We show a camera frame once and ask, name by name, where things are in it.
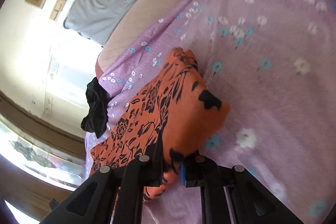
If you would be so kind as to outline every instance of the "metal pin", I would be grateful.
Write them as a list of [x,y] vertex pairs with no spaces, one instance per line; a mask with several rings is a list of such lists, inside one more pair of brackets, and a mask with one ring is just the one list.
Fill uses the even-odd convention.
[[198,155],[198,156],[195,157],[195,161],[196,162],[205,162],[205,158],[203,156]]
[[107,165],[104,165],[104,166],[100,167],[99,171],[103,174],[108,173],[110,171],[110,167],[107,166]]
[[149,156],[142,155],[142,156],[139,157],[139,160],[142,161],[142,162],[147,162],[147,161],[149,161]]
[[245,168],[242,165],[238,164],[238,165],[235,166],[235,171],[236,172],[244,172],[244,170],[245,170]]

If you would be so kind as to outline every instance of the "purple bed sheet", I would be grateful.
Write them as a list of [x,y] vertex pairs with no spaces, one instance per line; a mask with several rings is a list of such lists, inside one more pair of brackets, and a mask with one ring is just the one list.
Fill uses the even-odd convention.
[[[101,76],[112,128],[173,47],[191,49],[209,91],[232,109],[200,149],[245,166],[304,223],[336,202],[335,0],[185,0]],[[103,141],[88,133],[90,149]],[[198,189],[179,182],[146,204],[157,223],[201,223]]]

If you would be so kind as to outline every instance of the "white wall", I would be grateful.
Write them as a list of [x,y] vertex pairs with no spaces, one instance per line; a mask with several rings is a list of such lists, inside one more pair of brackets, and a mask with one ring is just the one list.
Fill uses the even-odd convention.
[[84,137],[86,84],[95,76],[100,45],[62,27],[74,0],[57,21],[56,0],[39,9],[25,0],[6,0],[0,9],[0,90],[54,126]]

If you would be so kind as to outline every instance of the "beige mattress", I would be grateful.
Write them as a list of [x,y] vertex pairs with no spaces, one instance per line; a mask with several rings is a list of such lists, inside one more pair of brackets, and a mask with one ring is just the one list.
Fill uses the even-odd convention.
[[123,17],[98,56],[97,77],[100,77],[144,30],[165,16],[182,0],[137,0]]

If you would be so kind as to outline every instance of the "orange garment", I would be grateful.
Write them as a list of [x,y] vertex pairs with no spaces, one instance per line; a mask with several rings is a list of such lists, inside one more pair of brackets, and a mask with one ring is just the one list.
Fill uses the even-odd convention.
[[145,201],[154,199],[175,180],[184,157],[222,127],[228,112],[229,105],[206,89],[194,54],[176,48],[159,75],[132,99],[111,135],[91,150],[91,174],[103,165],[126,165],[162,134],[166,165],[162,185],[144,190]]

